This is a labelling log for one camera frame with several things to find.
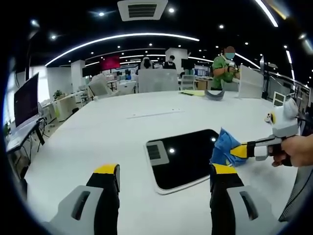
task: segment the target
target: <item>red screen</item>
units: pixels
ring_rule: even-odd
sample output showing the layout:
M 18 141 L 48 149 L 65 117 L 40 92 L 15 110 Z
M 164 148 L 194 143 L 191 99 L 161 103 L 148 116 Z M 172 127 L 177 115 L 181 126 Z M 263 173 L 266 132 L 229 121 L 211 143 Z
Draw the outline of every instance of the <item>red screen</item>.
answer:
M 105 58 L 100 62 L 101 70 L 110 70 L 121 67 L 119 64 L 119 56 Z

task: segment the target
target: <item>ceiling air vent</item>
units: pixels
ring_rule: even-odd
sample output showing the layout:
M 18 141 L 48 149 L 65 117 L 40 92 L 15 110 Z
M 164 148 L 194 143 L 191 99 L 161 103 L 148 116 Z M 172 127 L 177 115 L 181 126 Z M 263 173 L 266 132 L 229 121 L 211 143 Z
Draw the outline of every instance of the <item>ceiling air vent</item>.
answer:
M 124 0 L 117 3 L 122 21 L 159 20 L 168 0 Z

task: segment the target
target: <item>green shirt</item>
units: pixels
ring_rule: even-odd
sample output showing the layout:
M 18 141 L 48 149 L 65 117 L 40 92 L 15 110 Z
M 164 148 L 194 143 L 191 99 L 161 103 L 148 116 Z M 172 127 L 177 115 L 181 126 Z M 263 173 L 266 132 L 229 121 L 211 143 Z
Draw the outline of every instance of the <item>green shirt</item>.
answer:
M 225 68 L 227 67 L 227 63 L 222 56 L 218 56 L 214 59 L 212 67 L 213 67 L 213 70 Z M 221 81 L 224 80 L 225 82 L 232 82 L 233 77 L 234 77 L 234 74 L 230 72 L 225 72 L 219 76 L 214 76 L 212 88 L 222 89 Z

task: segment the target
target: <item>blue cloth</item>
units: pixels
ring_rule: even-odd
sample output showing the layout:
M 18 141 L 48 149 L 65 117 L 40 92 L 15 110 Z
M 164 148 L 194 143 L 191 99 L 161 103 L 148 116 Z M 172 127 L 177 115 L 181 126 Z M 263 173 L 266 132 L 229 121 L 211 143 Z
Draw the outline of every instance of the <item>blue cloth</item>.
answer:
M 211 164 L 216 163 L 220 165 L 227 165 L 228 160 L 233 166 L 242 165 L 246 162 L 246 159 L 238 158 L 230 154 L 230 150 L 239 146 L 241 143 L 235 140 L 231 134 L 221 128 L 220 135 L 215 142 Z

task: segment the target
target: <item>black ceiling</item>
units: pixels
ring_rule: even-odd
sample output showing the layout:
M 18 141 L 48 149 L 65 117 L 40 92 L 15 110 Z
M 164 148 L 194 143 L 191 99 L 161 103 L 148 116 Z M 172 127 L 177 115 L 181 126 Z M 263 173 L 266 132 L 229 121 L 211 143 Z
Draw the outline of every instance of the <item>black ceiling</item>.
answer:
M 25 6 L 15 10 L 19 20 L 10 24 L 10 32 L 16 36 L 12 53 L 17 58 L 17 68 L 24 69 L 28 48 L 26 38 L 32 30 L 30 20 L 36 19 L 40 24 L 40 30 L 31 40 L 31 65 L 45 64 L 68 49 L 95 39 L 134 32 L 162 32 L 195 37 L 200 41 L 157 36 L 114 39 L 80 48 L 50 66 L 60 66 L 68 64 L 69 60 L 85 60 L 92 56 L 118 51 L 117 45 L 121 46 L 119 50 L 146 48 L 149 47 L 149 43 L 153 43 L 153 47 L 157 48 L 181 45 L 182 48 L 192 52 L 191 56 L 201 58 L 205 56 L 210 60 L 220 52 L 220 48 L 217 49 L 215 46 L 234 46 L 237 53 L 256 64 L 262 53 L 267 61 L 278 66 L 276 71 L 291 77 L 290 65 L 283 48 L 283 45 L 288 45 L 296 79 L 306 83 L 309 76 L 313 76 L 312 56 L 303 50 L 298 39 L 303 32 L 308 38 L 312 38 L 313 4 L 309 3 L 311 1 L 287 2 L 291 17 L 286 20 L 270 9 L 279 24 L 278 28 L 271 24 L 254 0 L 169 0 L 159 21 L 131 22 L 121 20 L 117 2 L 112 0 L 55 2 L 42 7 L 39 5 L 32 7 L 25 3 Z M 175 13 L 169 14 L 168 7 L 175 8 Z M 103 17 L 98 16 L 101 11 L 105 12 Z M 220 30 L 219 24 L 223 24 L 225 28 Z M 58 35 L 55 41 L 49 39 L 51 33 Z M 143 51 L 126 52 L 125 55 L 141 53 Z M 164 54 L 164 50 L 153 53 Z M 235 57 L 235 62 L 250 66 L 238 57 Z

